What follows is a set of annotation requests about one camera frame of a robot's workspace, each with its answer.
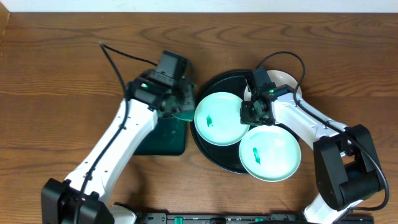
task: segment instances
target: black round tray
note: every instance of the black round tray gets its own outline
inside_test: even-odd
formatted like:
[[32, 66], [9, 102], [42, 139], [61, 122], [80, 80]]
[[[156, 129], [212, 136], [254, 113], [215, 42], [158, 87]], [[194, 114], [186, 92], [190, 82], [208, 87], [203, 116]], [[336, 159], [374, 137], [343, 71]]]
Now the black round tray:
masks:
[[[217, 75], [200, 88], [196, 97], [196, 103], [198, 104], [202, 99], [204, 99], [204, 97], [217, 92], [232, 93], [243, 100], [244, 90], [246, 88], [246, 79], [244, 76], [250, 72], [251, 70], [246, 69], [233, 70]], [[293, 134], [297, 140], [299, 140], [299, 137], [288, 127], [283, 124], [277, 124], [277, 126], [286, 129]], [[230, 146], [216, 146], [208, 143], [198, 134], [194, 122], [190, 123], [190, 127], [193, 140], [203, 155], [205, 155], [211, 162], [214, 162], [223, 169], [237, 174], [248, 174], [239, 158], [239, 144], [241, 141]]]

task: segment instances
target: black cable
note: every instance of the black cable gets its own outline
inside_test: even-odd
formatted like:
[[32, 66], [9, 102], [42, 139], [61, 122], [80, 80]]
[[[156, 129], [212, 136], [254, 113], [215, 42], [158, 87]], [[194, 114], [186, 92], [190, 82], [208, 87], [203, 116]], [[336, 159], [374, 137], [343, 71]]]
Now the black cable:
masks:
[[97, 163], [99, 163], [99, 161], [101, 160], [101, 158], [104, 156], [105, 152], [108, 150], [108, 148], [112, 145], [113, 141], [117, 138], [117, 136], [119, 135], [119, 133], [123, 130], [124, 125], [126, 124], [127, 121], [127, 117], [129, 115], [129, 102], [126, 100], [126, 95], [127, 95], [127, 90], [126, 90], [126, 85], [124, 84], [123, 78], [120, 75], [120, 72], [118, 70], [118, 68], [116, 67], [116, 65], [114, 64], [114, 62], [111, 59], [111, 56], [109, 56], [109, 54], [107, 53], [106, 49], [107, 48], [103, 43], [99, 43], [99, 46], [101, 46], [102, 51], [104, 52], [106, 58], [109, 60], [110, 64], [113, 67], [114, 72], [116, 73], [116, 75], [119, 78], [120, 84], [122, 86], [123, 89], [123, 96], [124, 96], [124, 101], [126, 102], [126, 110], [124, 112], [124, 118], [122, 123], [120, 124], [118, 130], [116, 131], [116, 133], [113, 135], [113, 137], [111, 138], [111, 140], [109, 140], [109, 142], [107, 143], [107, 145], [104, 147], [104, 149], [101, 151], [101, 153], [98, 155], [98, 157], [95, 159], [93, 165], [91, 165], [90, 169], [88, 170], [88, 172], [86, 173], [85, 179], [83, 181], [83, 184], [81, 185], [81, 189], [80, 189], [80, 193], [78, 195], [77, 198], [77, 206], [75, 209], [75, 215], [74, 215], [74, 223], [78, 224], [79, 223], [79, 214], [80, 214], [80, 207], [81, 207], [81, 201], [87, 186], [88, 181], [91, 178], [91, 175], [93, 174], [93, 171], [95, 170], [95, 167], [97, 165]]
[[268, 55], [266, 58], [264, 58], [260, 62], [260, 64], [256, 68], [259, 68], [267, 59], [269, 59], [269, 58], [271, 58], [271, 57], [273, 57], [275, 55], [278, 55], [278, 54], [293, 55], [295, 58], [297, 58], [300, 61], [301, 65], [303, 67], [303, 75], [302, 75], [300, 81], [297, 83], [296, 87], [294, 88], [293, 99], [294, 99], [295, 104], [298, 107], [300, 107], [304, 112], [308, 113], [310, 116], [314, 117], [316, 120], [318, 120], [319, 122], [324, 124], [325, 127], [331, 128], [332, 130], [334, 130], [337, 133], [339, 133], [342, 136], [344, 136], [353, 145], [355, 145], [372, 162], [372, 164], [375, 166], [377, 172], [379, 173], [379, 175], [381, 177], [381, 182], [384, 185], [384, 200], [383, 200], [383, 202], [380, 205], [376, 206], [376, 207], [350, 207], [349, 209], [350, 210], [362, 210], [362, 211], [377, 211], [377, 210], [380, 210], [380, 209], [384, 208], [387, 205], [387, 203], [389, 201], [389, 198], [390, 198], [390, 190], [389, 190], [389, 186], [388, 186], [388, 183], [387, 183], [387, 179], [386, 179], [386, 176], [384, 175], [383, 171], [381, 170], [380, 166], [376, 163], [376, 161], [373, 159], [373, 157], [368, 153], [368, 151], [365, 149], [365, 147], [362, 144], [360, 144], [359, 142], [357, 142], [357, 140], [353, 139], [351, 136], [346, 134], [345, 132], [343, 132], [340, 129], [338, 129], [338, 128], [334, 127], [333, 125], [331, 125], [329, 121], [324, 121], [321, 118], [319, 118], [318, 116], [316, 116], [315, 114], [313, 114], [311, 111], [306, 109], [303, 105], [301, 105], [299, 100], [297, 100], [297, 97], [296, 97], [297, 90], [299, 89], [301, 83], [303, 82], [304, 77], [305, 77], [305, 72], [306, 72], [304, 61], [295, 53], [288, 52], [288, 51], [281, 51], [281, 52], [276, 52], [276, 53]]
[[143, 59], [143, 58], [135, 57], [135, 56], [120, 52], [120, 51], [118, 51], [116, 49], [113, 49], [112, 47], [110, 47], [110, 46], [108, 46], [108, 45], [106, 45], [104, 43], [100, 42], [100, 45], [102, 45], [102, 47], [104, 47], [106, 49], [112, 50], [113, 52], [116, 52], [116, 53], [121, 54], [123, 56], [126, 56], [126, 57], [129, 57], [129, 58], [132, 58], [132, 59], [136, 59], [136, 60], [141, 61], [141, 62], [146, 62], [146, 63], [149, 63], [151, 65], [157, 66], [157, 64], [155, 62], [151, 62], [150, 60], [146, 60], [146, 59]]

